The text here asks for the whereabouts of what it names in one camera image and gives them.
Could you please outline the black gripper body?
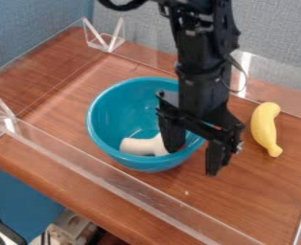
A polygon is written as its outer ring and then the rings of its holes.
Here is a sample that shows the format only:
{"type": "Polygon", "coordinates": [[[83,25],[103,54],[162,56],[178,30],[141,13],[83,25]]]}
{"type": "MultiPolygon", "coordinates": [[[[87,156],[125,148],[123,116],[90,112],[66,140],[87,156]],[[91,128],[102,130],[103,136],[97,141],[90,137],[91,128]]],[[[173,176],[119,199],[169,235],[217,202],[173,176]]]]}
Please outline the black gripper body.
{"type": "Polygon", "coordinates": [[[178,115],[186,131],[208,141],[232,143],[232,151],[237,153],[245,124],[228,109],[232,70],[218,68],[189,73],[178,68],[177,75],[178,91],[162,90],[157,94],[158,116],[161,113],[178,115]]]}

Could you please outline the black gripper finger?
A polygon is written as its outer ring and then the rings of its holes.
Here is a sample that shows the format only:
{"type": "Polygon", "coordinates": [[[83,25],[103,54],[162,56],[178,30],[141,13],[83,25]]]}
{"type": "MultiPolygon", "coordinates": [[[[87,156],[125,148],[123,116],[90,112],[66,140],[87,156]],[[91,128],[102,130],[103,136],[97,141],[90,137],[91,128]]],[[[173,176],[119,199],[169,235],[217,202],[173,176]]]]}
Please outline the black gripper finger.
{"type": "Polygon", "coordinates": [[[206,174],[217,176],[232,158],[232,143],[210,140],[206,148],[206,174]]]}
{"type": "Polygon", "coordinates": [[[169,153],[177,152],[186,143],[186,127],[178,115],[160,114],[160,127],[169,153]]]}

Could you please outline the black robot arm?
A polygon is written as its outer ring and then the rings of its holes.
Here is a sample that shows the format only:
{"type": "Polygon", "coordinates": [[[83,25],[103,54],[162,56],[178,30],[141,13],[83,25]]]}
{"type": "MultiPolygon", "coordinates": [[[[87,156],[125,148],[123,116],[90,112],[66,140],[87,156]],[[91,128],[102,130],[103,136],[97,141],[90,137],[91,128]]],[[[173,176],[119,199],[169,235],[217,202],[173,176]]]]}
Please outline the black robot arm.
{"type": "Polygon", "coordinates": [[[232,53],[240,48],[241,35],[232,0],[133,0],[123,5],[99,1],[114,11],[131,11],[154,1],[170,20],[180,90],[157,94],[164,142],[166,150],[176,152],[188,132],[208,140],[206,173],[214,176],[240,152],[245,130],[228,109],[232,69],[240,66],[232,53]]]}

